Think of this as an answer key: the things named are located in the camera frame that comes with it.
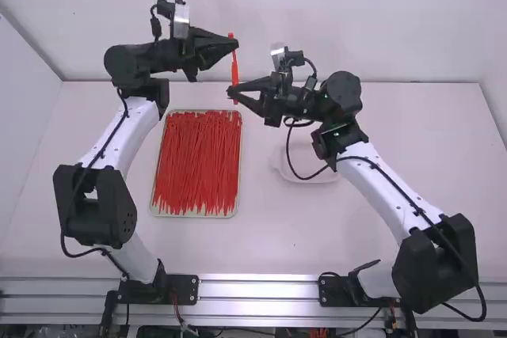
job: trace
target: wire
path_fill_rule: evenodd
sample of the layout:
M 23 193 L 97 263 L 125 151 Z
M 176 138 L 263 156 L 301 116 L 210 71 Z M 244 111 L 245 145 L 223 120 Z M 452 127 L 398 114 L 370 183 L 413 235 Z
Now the wire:
M 295 119 L 292 121 L 292 125 L 288 128 L 288 133 L 287 133 L 287 142 L 285 143 L 285 156 L 287 156 L 287 163 L 288 163 L 288 166 L 289 168 L 291 169 L 292 171 L 292 174 L 294 174 L 295 178 L 301 180 L 301 181 L 308 181 L 308 180 L 311 180 L 312 178 L 318 176 L 320 173 L 324 172 L 327 168 L 329 168 L 329 165 L 325 165 L 323 166 L 321 169 L 319 169 L 317 172 L 315 172 L 314 174 L 311 174 L 310 176 L 308 177 L 302 177 L 300 176 L 294 169 L 294 166 L 292 165 L 292 162 L 291 162 L 291 156 L 289 154 L 289 151 L 288 151 L 288 144 L 289 144 L 289 141 L 291 139 L 291 133 L 292 133 L 292 128 L 294 127 L 298 127 L 297 124 L 295 124 Z
M 109 134 L 109 137 L 106 139 L 106 141 L 105 141 L 104 145 L 102 146 L 102 148 L 95 154 L 95 156 L 90 161 L 90 163 L 82 171 L 81 176 L 79 177 L 76 185 L 74 186 L 74 191 L 72 192 L 72 197 L 71 197 L 71 204 L 69 205 L 69 207 L 67 209 L 67 213 L 72 208 L 73 202 L 75 201 L 76 195 L 78 194 L 79 188 L 81 187 L 83 181 L 85 180 L 86 175 L 88 174 L 88 172 L 90 171 L 90 169 L 93 167 L 93 165 L 97 162 L 97 160 L 99 158 L 103 158 L 104 157 L 104 152 L 107 149 L 107 147 L 110 144 L 110 142 L 112 141 L 112 138 L 118 132 L 118 130 L 120 129 L 120 127 L 123 124 L 123 122 L 129 117 L 127 102 L 123 98 L 121 90 L 119 88 L 116 88 L 116 93 L 118 94 L 118 97 L 120 98 L 121 103 L 124 106 L 124 112 L 121 115 L 121 118 L 118 121 L 118 124 L 113 128 L 113 130 L 111 131 L 111 134 Z M 127 280 L 130 279 L 130 275 L 128 274 L 128 272 L 125 271 L 124 268 L 121 267 L 121 265 L 115 260 L 115 258 L 111 255 L 111 253 L 107 249 L 104 249 L 102 247 L 96 247 L 94 249 L 89 249 L 89 250 L 87 250 L 87 251 L 85 251 L 83 253 L 69 253 L 69 251 L 67 250 L 67 247 L 65 245 L 65 235 L 63 234 L 63 231 L 60 234 L 60 247 L 62 248 L 63 254 L 65 256 L 67 256 L 67 257 L 70 257 L 71 259 L 75 259 L 75 258 L 78 258 L 78 257 L 83 257 L 83 256 L 89 255 L 91 253 L 98 253 L 98 252 L 100 252 L 102 254 L 102 256 L 106 256 L 109 259 L 109 261 L 111 261 L 111 263 L 114 264 L 114 266 L 121 272 L 122 276 L 126 277 Z M 128 325 L 129 320 L 130 320 L 130 304 L 127 303 L 127 316 L 126 316 L 126 319 L 125 319 L 125 324 L 126 325 Z
M 288 123 L 288 120 L 289 119 L 292 119 L 293 122 L 292 124 L 289 124 Z M 308 127 L 308 126 L 311 126 L 313 123 L 315 123 L 314 120 L 308 120 L 307 122 L 302 122 L 302 123 L 296 123 L 297 121 L 299 121 L 300 119 L 296 119 L 292 116 L 285 116 L 284 117 L 284 124 L 286 127 L 294 127 L 294 128 L 299 128 L 299 127 Z
M 291 132 L 292 132 L 292 128 L 294 127 L 294 123 L 295 123 L 295 120 L 292 122 L 292 125 L 288 129 L 287 142 L 285 144 L 285 153 L 286 153 L 286 156 L 287 156 L 287 163 L 288 163 L 289 168 L 291 169 L 292 173 L 294 174 L 294 176 L 296 178 L 298 178 L 300 180 L 310 180 L 310 179 L 318 176 L 320 173 L 324 172 L 324 170 L 326 170 L 327 168 L 329 168 L 329 165 L 323 166 L 317 172 L 311 174 L 308 177 L 301 177 L 294 170 L 294 167 L 292 166 L 292 163 L 291 163 L 291 159 L 290 159 L 290 156 L 289 156 L 289 149 L 288 149 L 289 140 L 291 138 Z M 481 286 L 480 286 L 480 284 L 478 282 L 478 279 L 476 279 L 474 277 L 474 275 L 472 273 L 472 270 L 468 266 L 468 263 L 465 261 L 465 259 L 463 259 L 463 257 L 461 256 L 461 254 L 454 248 L 454 245 L 452 245 L 452 243 L 436 227 L 435 223 L 433 223 L 433 221 L 425 214 L 425 211 L 421 207 L 419 207 L 414 202 L 414 200 L 411 199 L 410 196 L 408 194 L 406 194 L 406 192 L 387 173 L 385 173 L 383 171 L 383 169 L 380 168 L 380 166 L 378 164 L 376 164 L 375 162 L 371 161 L 368 158 L 363 158 L 361 156 L 345 156 L 343 158 L 338 158 L 335 162 L 340 162 L 340 161 L 345 161 L 345 160 L 360 160 L 360 161 L 364 161 L 364 162 L 367 162 L 372 169 L 376 169 L 387 180 L 387 182 L 389 182 L 393 186 L 393 188 L 395 188 L 402 195 L 402 197 L 409 203 L 409 205 L 414 208 L 414 210 L 416 211 L 416 215 L 417 216 L 421 216 L 429 224 L 430 228 L 436 232 L 436 234 L 438 235 L 439 239 L 441 239 L 441 241 L 444 243 L 445 248 L 448 249 L 449 251 L 451 251 L 452 255 L 459 261 L 461 267 L 463 268 L 463 270 L 465 271 L 465 273 L 468 275 L 468 277 L 472 281 L 472 283 L 474 285 L 474 288 L 477 291 L 479 300 L 481 302 L 482 312 L 481 312 L 481 315 L 479 317 L 470 317 L 469 315 L 465 314 L 464 312 L 462 312 L 461 310 L 455 308 L 454 306 L 449 305 L 446 302 L 442 302 L 442 305 L 445 306 L 446 308 L 452 310 L 453 312 L 459 314 L 461 317 L 465 318 L 466 320 L 471 321 L 471 322 L 481 322 L 481 321 L 484 321 L 486 319 L 486 315 L 487 315 L 487 305 L 486 305 L 486 298 L 484 297 L 484 293 L 482 292 L 482 288 L 481 288 Z
M 377 314 L 380 313 L 380 310 L 382 310 L 382 307 L 379 307 L 376 310 L 376 312 L 374 312 L 372 314 L 372 316 L 369 317 L 369 319 L 367 319 L 361 326 L 358 326 L 358 327 L 356 327 L 354 329 L 347 330 L 346 332 L 343 332 L 343 333 L 341 333 L 341 334 L 339 334 L 337 336 L 348 336 L 348 335 L 353 334 L 355 332 L 359 332 L 362 328 L 366 327 L 366 325 L 368 325 L 370 322 L 372 322 L 375 317 L 377 317 Z
M 304 62 L 311 66 L 311 69 L 314 71 L 314 73 L 311 76 L 317 79 L 317 68 L 315 67 L 314 63 L 311 60 L 307 59 L 306 57 L 304 58 Z
M 222 330 L 220 330 L 219 332 L 217 332 L 214 336 L 211 336 L 210 338 L 218 338 L 219 336 L 222 335 L 224 330 L 225 330 L 225 328 L 222 328 Z

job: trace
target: pile of red cable ties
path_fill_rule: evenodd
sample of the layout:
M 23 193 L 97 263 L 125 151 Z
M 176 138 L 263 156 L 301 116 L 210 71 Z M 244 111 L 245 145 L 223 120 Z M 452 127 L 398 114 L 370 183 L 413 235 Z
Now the pile of red cable ties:
M 236 111 L 173 112 L 162 136 L 152 206 L 227 216 L 238 195 L 242 119 Z

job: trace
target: robotic arm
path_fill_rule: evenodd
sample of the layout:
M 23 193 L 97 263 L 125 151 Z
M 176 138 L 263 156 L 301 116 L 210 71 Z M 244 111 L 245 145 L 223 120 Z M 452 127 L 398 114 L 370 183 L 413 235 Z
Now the robotic arm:
M 341 173 L 379 212 L 400 246 L 394 264 L 376 265 L 376 260 L 350 272 L 340 285 L 346 296 L 357 305 L 372 298 L 401 298 L 411 310 L 425 313 L 476 287 L 483 311 L 481 317 L 469 318 L 482 321 L 486 303 L 478 286 L 473 226 L 462 214 L 448 217 L 427 202 L 380 157 L 356 121 L 363 107 L 360 79 L 339 71 L 316 89 L 316 69 L 302 51 L 279 46 L 271 55 L 275 66 L 271 75 L 229 87 L 228 96 L 262 117 L 265 125 L 279 127 L 284 118 L 289 127 L 288 164 L 301 180 L 309 177 L 300 177 L 292 167 L 290 133 L 298 127 L 296 121 L 308 121 L 300 126 L 319 122 L 320 127 L 311 132 L 312 145 L 326 166 L 318 173 L 327 167 Z M 293 86 L 292 68 L 305 63 L 314 73 L 303 87 Z M 259 98 L 245 95 L 249 92 L 259 92 Z M 321 305 L 330 306 L 326 301 L 321 298 Z
M 170 21 L 169 39 L 160 40 L 162 28 L 155 10 Z M 60 165 L 53 175 L 64 254 L 75 258 L 100 252 L 122 273 L 119 290 L 106 297 L 100 336 L 107 335 L 118 302 L 196 302 L 196 297 L 181 298 L 178 290 L 196 292 L 197 276 L 167 275 L 163 263 L 135 233 L 137 210 L 124 178 L 169 104 L 169 80 L 151 75 L 183 70 L 195 82 L 199 70 L 210 69 L 238 47 L 235 39 L 191 26 L 189 7 L 182 0 L 158 0 L 150 12 L 152 43 L 116 45 L 105 53 L 105 68 L 122 106 L 91 150 L 76 165 Z M 93 248 L 69 253 L 66 237 Z

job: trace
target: table surface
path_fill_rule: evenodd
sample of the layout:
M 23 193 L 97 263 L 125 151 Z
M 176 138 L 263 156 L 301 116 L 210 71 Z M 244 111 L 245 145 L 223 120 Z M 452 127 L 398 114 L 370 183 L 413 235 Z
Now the table surface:
M 171 84 L 169 109 L 233 108 L 226 83 Z M 391 168 L 446 214 L 473 223 L 482 279 L 507 279 L 507 154 L 478 84 L 364 83 L 363 130 Z M 0 248 L 0 276 L 116 273 L 106 259 L 63 256 L 52 174 L 90 148 L 119 106 L 107 82 L 65 83 Z M 147 136 L 128 173 L 136 231 L 168 272 L 347 272 L 398 251 L 382 219 L 345 179 L 293 184 L 271 167 L 285 127 L 265 127 L 243 107 L 238 213 L 233 218 L 157 218 L 148 207 L 162 136 Z M 294 142 L 310 142 L 311 127 Z M 68 249 L 83 247 L 67 239 Z

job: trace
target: metal bracket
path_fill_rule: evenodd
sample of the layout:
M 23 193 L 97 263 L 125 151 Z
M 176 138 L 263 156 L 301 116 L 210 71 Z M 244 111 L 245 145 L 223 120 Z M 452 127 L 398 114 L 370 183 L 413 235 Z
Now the metal bracket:
M 162 275 L 154 284 L 122 279 L 118 288 L 119 304 L 196 305 L 199 290 L 197 275 Z
M 321 276 L 318 279 L 318 302 L 323 307 L 389 307 L 389 298 L 357 297 L 348 276 Z

